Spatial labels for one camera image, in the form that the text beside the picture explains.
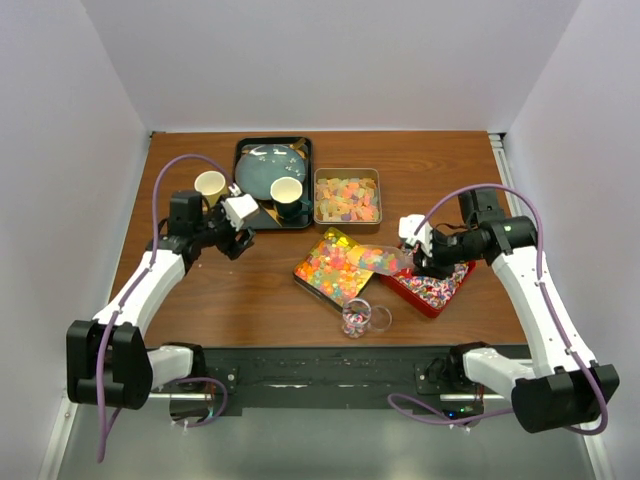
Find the red tin of lollipops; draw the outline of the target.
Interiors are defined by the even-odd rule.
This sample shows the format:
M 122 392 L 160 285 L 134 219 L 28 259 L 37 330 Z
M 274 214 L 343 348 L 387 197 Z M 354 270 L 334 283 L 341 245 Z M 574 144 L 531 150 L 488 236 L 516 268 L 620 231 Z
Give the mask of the red tin of lollipops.
M 428 318 L 437 318 L 474 272 L 476 262 L 457 264 L 445 279 L 414 275 L 403 270 L 394 276 L 380 275 L 380 282 Z

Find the clear plastic scoop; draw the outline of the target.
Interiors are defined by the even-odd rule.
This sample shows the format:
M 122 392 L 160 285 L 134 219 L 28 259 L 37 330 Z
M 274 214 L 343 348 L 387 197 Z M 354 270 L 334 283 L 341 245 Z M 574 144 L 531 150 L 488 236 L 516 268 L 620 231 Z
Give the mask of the clear plastic scoop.
M 358 245 L 347 252 L 346 259 L 359 269 L 384 276 L 394 276 L 414 268 L 412 256 L 392 246 Z

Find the gold tin of star candies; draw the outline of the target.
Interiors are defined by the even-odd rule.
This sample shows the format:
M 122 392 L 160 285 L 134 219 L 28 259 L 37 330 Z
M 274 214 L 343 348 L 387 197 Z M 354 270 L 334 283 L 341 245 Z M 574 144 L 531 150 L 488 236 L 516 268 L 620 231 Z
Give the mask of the gold tin of star candies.
M 374 273 L 357 268 L 347 254 L 359 243 L 330 227 L 294 267 L 293 278 L 304 289 L 340 311 L 358 297 Z

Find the silver tin of gummies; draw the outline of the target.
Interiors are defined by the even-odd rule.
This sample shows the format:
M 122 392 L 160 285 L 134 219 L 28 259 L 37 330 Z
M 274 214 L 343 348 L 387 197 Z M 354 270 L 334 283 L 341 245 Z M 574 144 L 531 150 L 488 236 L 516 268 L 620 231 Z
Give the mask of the silver tin of gummies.
M 316 225 L 345 232 L 377 232 L 382 223 L 379 173 L 374 168 L 319 168 L 313 180 Z

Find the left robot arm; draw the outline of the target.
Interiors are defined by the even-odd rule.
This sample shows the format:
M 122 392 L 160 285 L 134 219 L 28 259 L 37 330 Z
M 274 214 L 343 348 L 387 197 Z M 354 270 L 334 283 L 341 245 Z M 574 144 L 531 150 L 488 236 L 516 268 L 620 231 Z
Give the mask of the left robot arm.
M 185 392 L 207 380 L 201 346 L 169 343 L 148 350 L 144 335 L 171 290 L 206 248 L 231 260 L 255 235 L 249 220 L 259 212 L 248 194 L 234 192 L 215 204 L 197 191 L 171 196 L 169 215 L 158 222 L 142 260 L 121 291 L 90 320 L 66 333 L 67 393 L 77 404 L 137 410 L 152 390 L 174 382 Z

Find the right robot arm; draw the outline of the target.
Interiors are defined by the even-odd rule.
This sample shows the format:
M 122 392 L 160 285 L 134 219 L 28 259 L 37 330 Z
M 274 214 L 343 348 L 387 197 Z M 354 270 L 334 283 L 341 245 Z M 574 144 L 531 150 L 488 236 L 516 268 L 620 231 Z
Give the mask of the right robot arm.
M 417 253 L 415 268 L 444 273 L 457 263 L 483 260 L 508 294 L 525 333 L 531 366 L 511 360 L 483 342 L 454 347 L 445 369 L 448 386 L 459 393 L 477 384 L 510 401 L 524 430 L 564 428 L 583 436 L 603 433 L 607 403 L 620 384 L 615 367 L 601 364 L 573 325 L 551 278 L 544 253 L 543 225 L 529 216 L 506 217 L 497 191 L 481 183 L 460 188 L 437 202 L 459 200 L 465 229 L 437 232 L 429 214 L 402 218 L 398 235 Z

